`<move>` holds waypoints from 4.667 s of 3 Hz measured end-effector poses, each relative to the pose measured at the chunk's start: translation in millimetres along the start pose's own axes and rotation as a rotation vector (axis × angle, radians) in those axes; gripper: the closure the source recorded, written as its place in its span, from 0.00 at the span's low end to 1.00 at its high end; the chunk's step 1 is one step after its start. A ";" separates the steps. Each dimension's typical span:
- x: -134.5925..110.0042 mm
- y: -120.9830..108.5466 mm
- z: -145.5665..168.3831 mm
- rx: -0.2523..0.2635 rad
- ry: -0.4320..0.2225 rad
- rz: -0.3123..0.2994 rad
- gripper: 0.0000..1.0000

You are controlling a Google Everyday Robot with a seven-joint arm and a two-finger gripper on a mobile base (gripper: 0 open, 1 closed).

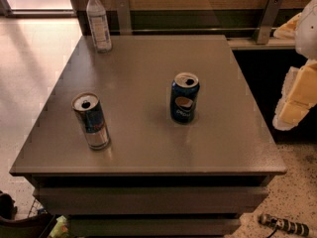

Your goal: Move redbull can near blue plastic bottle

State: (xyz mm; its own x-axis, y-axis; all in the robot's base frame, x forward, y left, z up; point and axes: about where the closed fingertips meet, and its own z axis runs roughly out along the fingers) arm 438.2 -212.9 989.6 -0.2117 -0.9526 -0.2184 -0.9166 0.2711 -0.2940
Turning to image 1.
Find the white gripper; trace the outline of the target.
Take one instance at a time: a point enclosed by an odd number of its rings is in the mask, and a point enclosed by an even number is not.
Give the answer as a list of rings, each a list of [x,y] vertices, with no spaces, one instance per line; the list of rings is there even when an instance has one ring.
[[[296,51],[310,59],[304,66],[292,66],[285,76],[272,125],[280,131],[296,127],[317,104],[317,0],[278,27],[273,36],[293,40]]]

